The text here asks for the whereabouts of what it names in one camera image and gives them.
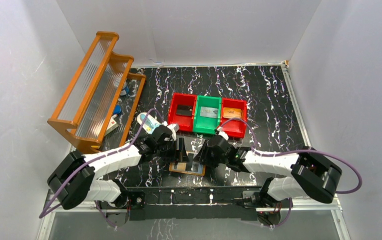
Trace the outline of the white credit card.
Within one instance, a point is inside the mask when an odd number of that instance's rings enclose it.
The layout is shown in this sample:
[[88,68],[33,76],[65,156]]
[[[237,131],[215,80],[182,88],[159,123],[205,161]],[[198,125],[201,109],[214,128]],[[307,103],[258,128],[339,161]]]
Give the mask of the white credit card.
[[202,106],[200,107],[200,116],[216,119],[218,117],[218,108]]

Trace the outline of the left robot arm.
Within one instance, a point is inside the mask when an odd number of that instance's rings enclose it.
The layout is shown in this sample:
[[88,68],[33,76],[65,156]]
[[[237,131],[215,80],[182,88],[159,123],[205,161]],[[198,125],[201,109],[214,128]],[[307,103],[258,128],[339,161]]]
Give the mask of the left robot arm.
[[65,210],[83,201],[101,201],[122,208],[132,202],[133,194],[118,180],[101,177],[120,169],[154,159],[173,162],[185,155],[178,146],[176,123],[158,126],[153,133],[137,137],[133,143],[94,154],[70,152],[47,179],[49,188]]

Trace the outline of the black credit card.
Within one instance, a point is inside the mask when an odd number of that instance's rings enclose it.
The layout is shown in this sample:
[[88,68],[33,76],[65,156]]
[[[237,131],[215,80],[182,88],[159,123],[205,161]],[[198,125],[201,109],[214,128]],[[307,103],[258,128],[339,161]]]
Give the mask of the black credit card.
[[182,152],[178,156],[178,160],[173,164],[172,169],[176,171],[187,171],[191,167],[191,161],[188,152]]

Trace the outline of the orange leather card holder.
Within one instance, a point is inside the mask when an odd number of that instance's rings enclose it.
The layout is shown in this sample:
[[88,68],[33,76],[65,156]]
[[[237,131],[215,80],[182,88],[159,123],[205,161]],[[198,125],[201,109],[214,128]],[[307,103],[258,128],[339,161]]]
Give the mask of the orange leather card holder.
[[204,176],[206,166],[194,160],[197,155],[195,152],[187,152],[189,161],[186,162],[172,162],[169,165],[169,171],[194,176]]

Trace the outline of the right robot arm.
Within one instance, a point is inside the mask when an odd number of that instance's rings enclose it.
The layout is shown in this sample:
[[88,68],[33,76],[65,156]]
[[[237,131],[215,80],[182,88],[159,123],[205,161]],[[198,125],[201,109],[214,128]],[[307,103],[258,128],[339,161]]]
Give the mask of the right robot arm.
[[247,146],[235,147],[220,135],[205,140],[194,161],[211,168],[224,164],[235,172],[280,175],[266,179],[253,198],[267,207],[296,197],[330,204],[342,175],[336,164],[310,147],[289,154],[263,152]]

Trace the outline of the gold credit card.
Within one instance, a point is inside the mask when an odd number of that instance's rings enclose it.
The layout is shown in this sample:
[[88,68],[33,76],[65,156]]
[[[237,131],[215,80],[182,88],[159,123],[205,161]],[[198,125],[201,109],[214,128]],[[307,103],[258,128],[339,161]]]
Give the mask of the gold credit card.
[[240,108],[224,107],[223,117],[226,119],[241,118],[242,110]]

